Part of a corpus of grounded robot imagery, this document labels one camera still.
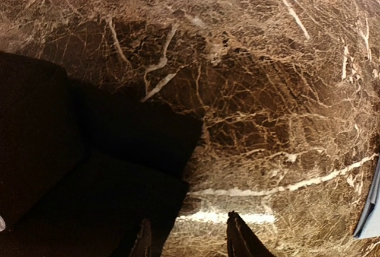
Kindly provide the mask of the light blue long sleeve shirt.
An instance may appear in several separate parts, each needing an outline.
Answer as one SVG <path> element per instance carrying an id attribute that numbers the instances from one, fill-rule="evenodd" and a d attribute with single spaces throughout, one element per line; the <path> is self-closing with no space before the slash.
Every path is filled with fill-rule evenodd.
<path id="1" fill-rule="evenodd" d="M 353 233 L 355 239 L 379 237 L 379 159 L 372 179 L 368 197 Z"/>

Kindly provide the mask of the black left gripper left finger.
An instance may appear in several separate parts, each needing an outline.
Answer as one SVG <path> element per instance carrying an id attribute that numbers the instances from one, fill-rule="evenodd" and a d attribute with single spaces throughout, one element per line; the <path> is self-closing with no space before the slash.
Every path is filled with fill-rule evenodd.
<path id="1" fill-rule="evenodd" d="M 152 231 L 148 219 L 141 220 L 138 227 L 126 234 L 120 244 L 118 256 L 151 256 Z"/>

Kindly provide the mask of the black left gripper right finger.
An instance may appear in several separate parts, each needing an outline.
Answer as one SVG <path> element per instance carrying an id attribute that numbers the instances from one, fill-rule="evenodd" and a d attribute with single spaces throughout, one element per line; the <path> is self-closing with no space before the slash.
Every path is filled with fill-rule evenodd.
<path id="1" fill-rule="evenodd" d="M 226 234 L 229 257 L 274 257 L 235 211 L 228 213 Z"/>

